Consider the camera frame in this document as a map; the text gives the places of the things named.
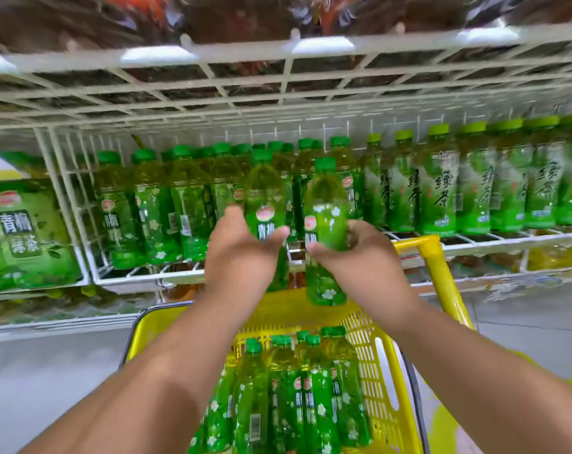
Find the red logo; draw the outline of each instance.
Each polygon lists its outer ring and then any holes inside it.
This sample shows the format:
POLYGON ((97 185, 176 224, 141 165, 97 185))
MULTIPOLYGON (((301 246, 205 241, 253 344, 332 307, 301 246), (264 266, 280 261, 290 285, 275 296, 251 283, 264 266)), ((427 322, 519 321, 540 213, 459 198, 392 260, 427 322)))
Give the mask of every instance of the red logo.
POLYGON ((307 231, 312 231, 317 226, 317 220, 313 215, 307 215, 305 217, 305 229, 307 231))
POLYGON ((271 206, 263 205, 256 211, 256 217, 259 221, 269 221, 275 215, 275 209, 271 206))
POLYGON ((116 203, 110 199, 105 199, 101 201, 101 210, 104 212, 110 212, 116 203))
POLYGON ((0 207, 8 207, 21 203, 21 196, 17 191, 4 191, 0 193, 0 207))

